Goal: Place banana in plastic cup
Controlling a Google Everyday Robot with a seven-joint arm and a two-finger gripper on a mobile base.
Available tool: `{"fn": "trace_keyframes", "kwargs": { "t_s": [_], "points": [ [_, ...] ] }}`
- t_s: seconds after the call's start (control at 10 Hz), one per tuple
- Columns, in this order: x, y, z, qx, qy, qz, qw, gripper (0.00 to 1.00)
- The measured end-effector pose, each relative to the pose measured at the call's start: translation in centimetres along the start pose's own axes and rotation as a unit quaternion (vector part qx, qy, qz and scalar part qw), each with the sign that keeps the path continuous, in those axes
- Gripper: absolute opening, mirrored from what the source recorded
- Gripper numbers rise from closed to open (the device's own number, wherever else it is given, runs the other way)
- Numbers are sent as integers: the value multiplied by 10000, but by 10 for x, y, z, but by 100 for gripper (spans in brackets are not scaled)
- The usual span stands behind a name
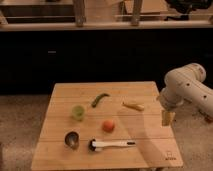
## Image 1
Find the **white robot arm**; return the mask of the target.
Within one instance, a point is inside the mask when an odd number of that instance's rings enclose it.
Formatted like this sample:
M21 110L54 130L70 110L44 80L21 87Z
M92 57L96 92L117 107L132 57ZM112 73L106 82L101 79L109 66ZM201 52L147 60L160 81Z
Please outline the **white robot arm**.
M175 116L173 110L185 101L193 103L204 115L206 122L213 122L213 89L203 84L205 79L206 70L198 63L190 63L166 73L165 87L158 96L163 107L163 126L171 124Z

